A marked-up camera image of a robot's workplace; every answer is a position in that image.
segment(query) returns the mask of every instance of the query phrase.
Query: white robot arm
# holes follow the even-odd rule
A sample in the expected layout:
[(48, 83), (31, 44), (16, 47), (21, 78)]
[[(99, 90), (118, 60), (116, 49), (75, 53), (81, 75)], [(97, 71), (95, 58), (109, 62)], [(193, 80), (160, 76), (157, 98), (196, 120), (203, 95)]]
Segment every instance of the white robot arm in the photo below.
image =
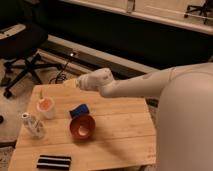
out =
[(169, 68), (115, 80), (107, 68), (77, 78), (82, 90), (103, 97), (159, 100), (157, 171), (213, 170), (213, 64)]
[(115, 80), (108, 68), (81, 75), (76, 81), (82, 90), (99, 91), (103, 97), (146, 97), (159, 99), (164, 87), (176, 76), (206, 68), (207, 64), (174, 67), (127, 80)]

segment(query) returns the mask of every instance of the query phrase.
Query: cup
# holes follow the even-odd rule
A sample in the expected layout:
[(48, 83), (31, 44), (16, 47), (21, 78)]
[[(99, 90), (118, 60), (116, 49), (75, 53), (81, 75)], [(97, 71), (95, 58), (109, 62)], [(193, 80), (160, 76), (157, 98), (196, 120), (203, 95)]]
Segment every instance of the cup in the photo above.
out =
[(75, 139), (88, 139), (95, 130), (95, 120), (89, 115), (86, 104), (81, 104), (70, 111), (72, 121), (70, 122), (70, 132)]
[(81, 114), (70, 122), (70, 132), (75, 139), (90, 138), (95, 130), (95, 120), (89, 114)]
[(46, 119), (52, 119), (55, 116), (55, 101), (50, 97), (42, 98), (37, 103), (37, 110)]

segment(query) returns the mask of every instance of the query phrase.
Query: gray carpet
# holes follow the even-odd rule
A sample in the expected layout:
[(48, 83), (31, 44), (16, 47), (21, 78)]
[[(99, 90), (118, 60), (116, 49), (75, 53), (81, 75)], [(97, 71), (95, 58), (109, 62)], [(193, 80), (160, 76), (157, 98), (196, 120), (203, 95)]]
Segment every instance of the gray carpet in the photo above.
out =
[[(4, 76), (3, 62), (0, 60), (0, 80)], [(8, 75), (14, 78), (18, 70)], [(38, 70), (37, 74), (44, 84), (48, 84), (51, 78), (54, 78), (59, 71), (55, 68)], [(76, 77), (73, 74), (65, 72), (67, 78)], [(12, 89), (13, 97), (6, 99), (3, 96), (4, 87), (0, 87), (0, 115), (3, 115), (4, 122), (0, 124), (0, 171), (6, 171), (10, 157), (13, 152), (12, 147), (5, 147), (8, 142), (15, 141), (21, 127), (21, 114), (26, 111), (27, 103), (30, 98), (33, 86), (35, 85), (31, 79), (31, 75), (26, 75)]]

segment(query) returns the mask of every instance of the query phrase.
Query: table top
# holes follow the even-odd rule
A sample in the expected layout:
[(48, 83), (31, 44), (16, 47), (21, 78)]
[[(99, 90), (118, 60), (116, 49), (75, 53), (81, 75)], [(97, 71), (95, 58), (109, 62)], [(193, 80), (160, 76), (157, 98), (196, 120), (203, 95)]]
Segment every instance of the table top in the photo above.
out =
[[(46, 120), (36, 103), (44, 97), (55, 100), (56, 117)], [(87, 104), (96, 129), (86, 141), (73, 139), (69, 111)], [(75, 88), (73, 80), (65, 84), (35, 86), (27, 112), (40, 118), (46, 135), (33, 139), (22, 126), (9, 171), (35, 171), (39, 155), (72, 157), (70, 170), (102, 170), (155, 163), (155, 128), (143, 98), (102, 98), (97, 92)]]

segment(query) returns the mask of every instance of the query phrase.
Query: white cup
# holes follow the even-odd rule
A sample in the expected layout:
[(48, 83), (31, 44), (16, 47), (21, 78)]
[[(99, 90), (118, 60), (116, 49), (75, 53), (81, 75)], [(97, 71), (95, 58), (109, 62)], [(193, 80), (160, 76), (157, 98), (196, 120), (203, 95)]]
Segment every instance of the white cup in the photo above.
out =
[[(45, 103), (45, 100), (50, 102), (47, 108), (42, 107), (42, 103)], [(52, 119), (55, 116), (55, 101), (52, 98), (45, 97), (38, 101), (37, 110), (42, 113), (46, 119)]]

